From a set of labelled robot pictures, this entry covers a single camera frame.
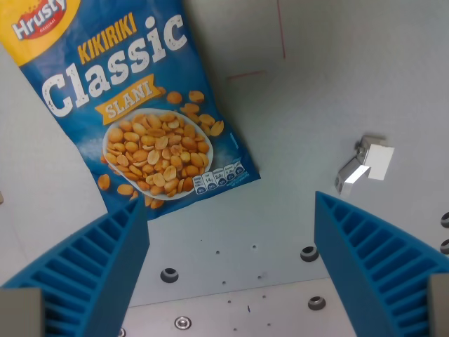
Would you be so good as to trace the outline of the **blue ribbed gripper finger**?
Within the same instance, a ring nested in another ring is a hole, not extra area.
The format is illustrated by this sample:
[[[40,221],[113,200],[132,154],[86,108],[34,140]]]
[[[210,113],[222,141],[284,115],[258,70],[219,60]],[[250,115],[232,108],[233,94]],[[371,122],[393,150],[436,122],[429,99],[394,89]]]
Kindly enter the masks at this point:
[[[448,259],[402,229],[322,192],[314,242],[357,336],[429,336],[427,284]]]
[[[71,234],[2,287],[41,290],[45,336],[119,336],[148,248],[139,197]]]

